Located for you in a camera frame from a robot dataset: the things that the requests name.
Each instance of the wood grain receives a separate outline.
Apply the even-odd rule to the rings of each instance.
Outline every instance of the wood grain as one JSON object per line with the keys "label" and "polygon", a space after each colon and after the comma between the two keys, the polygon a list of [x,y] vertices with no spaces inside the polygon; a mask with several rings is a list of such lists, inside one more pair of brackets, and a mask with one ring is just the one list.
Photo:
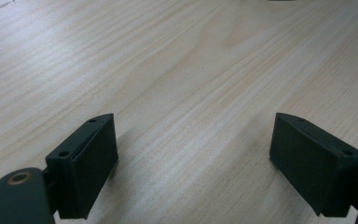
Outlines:
{"label": "wood grain", "polygon": [[0,177],[115,114],[115,173],[58,223],[353,223],[270,163],[278,111],[358,148],[358,0],[0,0]]}

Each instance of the black object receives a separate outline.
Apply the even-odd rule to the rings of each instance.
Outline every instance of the black object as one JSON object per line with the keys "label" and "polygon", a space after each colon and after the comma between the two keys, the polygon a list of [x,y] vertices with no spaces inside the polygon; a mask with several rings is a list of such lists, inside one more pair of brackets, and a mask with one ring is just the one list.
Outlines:
{"label": "black object", "polygon": [[26,168],[0,179],[0,224],[49,224],[87,218],[118,161],[113,114],[85,122],[46,156],[48,168]]}
{"label": "black object", "polygon": [[269,155],[316,215],[345,217],[351,205],[358,210],[358,149],[305,119],[278,113]]}

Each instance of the pencil mark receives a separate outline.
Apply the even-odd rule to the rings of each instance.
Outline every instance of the pencil mark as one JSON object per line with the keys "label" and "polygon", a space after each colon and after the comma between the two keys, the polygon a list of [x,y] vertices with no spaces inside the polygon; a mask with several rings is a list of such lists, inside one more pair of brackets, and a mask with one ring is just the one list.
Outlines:
{"label": "pencil mark", "polygon": [[6,3],[2,4],[2,5],[0,5],[0,9],[1,9],[2,7],[5,7],[5,6],[9,5],[10,3],[11,3],[11,2],[6,2]]}

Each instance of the tabletop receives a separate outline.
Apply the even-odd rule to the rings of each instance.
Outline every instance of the tabletop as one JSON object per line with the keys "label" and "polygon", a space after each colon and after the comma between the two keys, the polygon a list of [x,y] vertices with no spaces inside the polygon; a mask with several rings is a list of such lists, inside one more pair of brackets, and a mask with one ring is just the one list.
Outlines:
{"label": "tabletop", "polygon": [[117,169],[57,223],[353,223],[270,162],[277,112],[358,148],[358,0],[0,0],[0,177],[115,114]]}

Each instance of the light wood surface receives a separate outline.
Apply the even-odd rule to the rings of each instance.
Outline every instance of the light wood surface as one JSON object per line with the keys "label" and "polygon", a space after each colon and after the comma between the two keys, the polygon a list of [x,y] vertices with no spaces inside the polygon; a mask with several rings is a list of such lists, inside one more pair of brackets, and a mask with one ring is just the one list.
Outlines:
{"label": "light wood surface", "polygon": [[358,0],[0,0],[0,177],[115,114],[114,175],[57,223],[353,223],[271,164],[276,112],[358,148]]}

